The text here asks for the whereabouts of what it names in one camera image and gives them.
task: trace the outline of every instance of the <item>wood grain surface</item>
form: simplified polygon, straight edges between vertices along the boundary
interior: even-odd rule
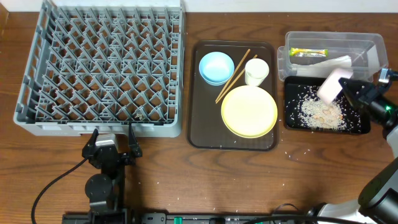
[[[4,28],[7,23],[7,18],[8,18],[8,11],[7,9],[0,3],[0,40],[2,37],[2,34],[4,33]]]
[[[0,42],[0,223],[30,223],[37,194],[82,160],[82,137],[36,137],[12,121],[37,22],[37,13],[12,12]],[[288,131],[271,152],[195,149],[186,139],[192,49],[199,40],[285,44],[292,30],[381,34],[389,65],[398,69],[398,14],[187,14],[183,132],[177,138],[139,138],[144,157],[126,168],[126,204],[169,213],[269,213],[282,203],[308,209],[358,198],[392,159],[381,128],[369,134]],[[283,83],[278,81],[282,105]],[[398,85],[387,96],[398,103]],[[121,150],[126,150],[126,138]],[[51,187],[37,207],[38,223],[60,223],[65,212],[89,209],[84,186],[99,171],[88,163]]]

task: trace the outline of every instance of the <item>gray plastic dish rack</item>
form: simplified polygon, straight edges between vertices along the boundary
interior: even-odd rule
[[[14,122],[37,136],[176,137],[182,129],[181,7],[56,7],[44,1]]]

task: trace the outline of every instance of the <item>rice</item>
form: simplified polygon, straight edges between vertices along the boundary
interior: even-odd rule
[[[309,97],[304,98],[298,114],[301,122],[309,128],[345,129],[341,107],[335,101],[326,105],[320,100]]]

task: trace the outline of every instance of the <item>black tray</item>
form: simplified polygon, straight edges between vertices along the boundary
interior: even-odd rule
[[[199,73],[199,62],[207,53],[224,52],[232,58],[236,67],[248,49],[251,49],[251,51],[234,78],[238,76],[246,62],[257,54],[258,58],[268,63],[270,71],[260,87],[266,90],[274,98],[275,102],[277,102],[275,56],[274,49],[270,44],[264,42],[219,40],[200,41],[196,44],[193,51],[192,75],[190,81],[190,108],[187,138],[192,146],[207,149],[269,151],[277,145],[277,123],[269,133],[259,138],[247,139],[233,134],[225,126],[221,117],[222,100],[218,102],[218,104],[215,103],[224,85],[211,86],[204,81]],[[242,85],[245,85],[244,75],[234,84],[233,88]]]
[[[328,133],[347,133],[347,134],[366,134],[371,130],[371,121],[368,115],[361,114],[358,110],[355,110],[345,98],[343,92],[341,92],[337,98],[342,99],[340,106],[342,109],[346,110],[343,120],[347,125],[346,129],[333,130],[333,129],[311,129],[306,126],[302,126],[299,119],[299,111],[294,108],[297,107],[301,95],[305,92],[309,86],[320,87],[326,78],[314,78],[314,77],[296,77],[290,76],[285,79],[285,100],[284,100],[284,110],[285,110],[285,127],[287,129],[301,129],[307,131],[321,131]]]

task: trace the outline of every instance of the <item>black cable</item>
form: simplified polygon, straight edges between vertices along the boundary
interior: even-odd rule
[[[257,218],[255,220],[251,220],[251,221],[245,222],[243,224],[257,224],[260,222],[271,222],[271,221],[278,221],[278,220],[294,220],[294,221],[308,221],[308,222],[320,221],[320,222],[337,223],[337,224],[363,224],[360,222],[343,220],[340,218],[308,217],[308,216],[304,216],[304,215],[281,215],[281,216],[274,216],[274,217]]]
[[[282,205],[279,205],[277,208],[275,208],[275,210],[271,213],[271,216],[275,215],[275,213],[278,212],[279,209],[281,209],[281,208],[283,208],[285,206],[294,207],[298,212],[301,212],[301,210],[299,208],[297,208],[294,204],[292,204],[292,203],[283,203]]]
[[[30,214],[30,217],[32,219],[32,223],[33,224],[37,224],[36,223],[36,219],[35,219],[35,211],[36,211],[36,206],[40,200],[40,198],[43,196],[44,192],[46,190],[48,190],[51,185],[53,185],[54,183],[56,183],[58,180],[60,180],[62,177],[65,177],[66,175],[70,174],[71,172],[75,171],[75,169],[79,168],[81,165],[83,165],[83,163],[85,163],[87,161],[88,158],[84,158],[81,162],[79,162],[77,165],[75,165],[72,169],[66,171],[64,174],[62,174],[61,176],[55,178],[53,181],[51,181],[49,184],[47,184],[47,186],[45,186],[45,188],[39,193],[39,195],[37,196],[35,202],[33,203],[32,206],[32,213]]]

